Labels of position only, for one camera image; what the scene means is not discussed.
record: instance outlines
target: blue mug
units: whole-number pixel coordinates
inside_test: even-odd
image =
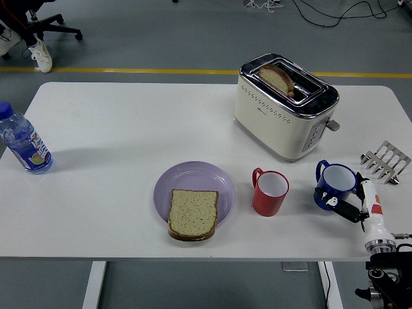
[[[342,164],[329,164],[326,160],[317,164],[316,181],[317,187],[340,200],[348,198],[357,185],[356,175],[349,167]],[[331,210],[316,192],[314,192],[314,200],[320,208]]]

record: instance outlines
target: power cord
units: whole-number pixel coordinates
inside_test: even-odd
[[[410,245],[409,243],[401,243],[400,245],[397,246],[397,252],[399,252],[399,249],[402,247],[411,247],[412,245]]]
[[[326,271],[326,276],[328,277],[328,291],[326,292],[326,302],[324,304],[324,309],[328,309],[328,299],[329,299],[329,291],[330,291],[330,278],[328,268],[326,267],[326,262],[323,262],[324,269]]]
[[[246,0],[243,2],[244,6],[255,6],[257,8],[267,8],[270,13],[274,13],[274,10],[270,10],[271,8],[282,8],[283,5],[279,4],[279,0],[267,0],[261,6],[255,3],[255,0]]]
[[[10,42],[10,39],[5,37],[3,34],[0,34],[0,40]]]
[[[28,47],[26,47],[26,49],[21,52],[21,57],[23,59],[28,59],[30,58],[31,55],[32,53],[30,53],[30,51],[28,50]]]
[[[292,0],[292,1],[293,1],[293,3],[295,4],[297,10],[299,11],[299,13],[301,14],[302,18],[303,18],[305,21],[307,21],[307,22],[309,22],[309,23],[311,23],[311,24],[313,24],[313,25],[315,25],[315,26],[320,26],[320,27],[323,27],[323,28],[336,27],[336,26],[341,22],[342,19],[368,18],[368,17],[373,17],[373,18],[376,18],[376,19],[386,18],[386,17],[388,16],[386,13],[388,13],[388,12],[390,12],[390,11],[393,11],[393,10],[396,10],[397,8],[400,8],[400,6],[398,5],[398,6],[394,7],[394,8],[391,8],[391,9],[385,11],[385,10],[383,9],[383,7],[380,5],[380,0],[378,0],[378,5],[379,5],[379,8],[380,8],[381,12],[375,14],[375,13],[373,13],[373,10],[372,10],[371,5],[370,5],[367,1],[360,1],[360,2],[355,3],[354,5],[352,5],[352,6],[351,6],[349,9],[347,9],[341,16],[332,16],[332,15],[328,15],[328,14],[326,14],[326,13],[322,13],[321,11],[317,10],[316,8],[314,8],[314,7],[313,7],[312,5],[310,5],[309,3],[301,0],[302,3],[304,3],[304,4],[307,5],[307,6],[309,6],[309,7],[310,7],[312,10],[314,10],[315,12],[317,12],[317,13],[319,13],[319,14],[321,14],[321,15],[324,15],[324,16],[327,16],[327,17],[330,17],[330,18],[333,18],[333,19],[338,19],[338,21],[337,21],[335,24],[326,26],[326,25],[324,25],[324,24],[317,24],[317,23],[315,23],[315,22],[310,21],[309,19],[307,19],[307,18],[303,15],[301,9],[299,8],[299,6],[298,6],[297,3],[295,2],[295,0]],[[370,9],[370,11],[371,11],[371,15],[345,17],[345,15],[346,15],[351,9],[353,9],[355,6],[361,5],[361,4],[366,4],[366,5],[369,7],[369,9]]]

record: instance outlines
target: toaster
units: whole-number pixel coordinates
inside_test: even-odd
[[[285,71],[294,84],[291,98],[259,76],[272,64]],[[307,155],[321,141],[339,101],[337,90],[292,61],[269,53],[242,65],[239,71],[235,118],[286,162]]]

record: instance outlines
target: metal toast rack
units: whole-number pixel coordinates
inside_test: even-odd
[[[366,169],[371,169],[373,167],[372,174],[380,172],[378,179],[389,175],[384,184],[390,183],[391,185],[399,184],[398,175],[411,162],[410,157],[406,156],[387,140],[380,145],[375,153],[368,151],[366,154],[362,154],[360,159],[360,164],[369,162]]]

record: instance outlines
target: bottle cap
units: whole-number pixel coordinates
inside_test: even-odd
[[[14,114],[13,107],[10,103],[1,101],[0,102],[0,120],[7,119]]]

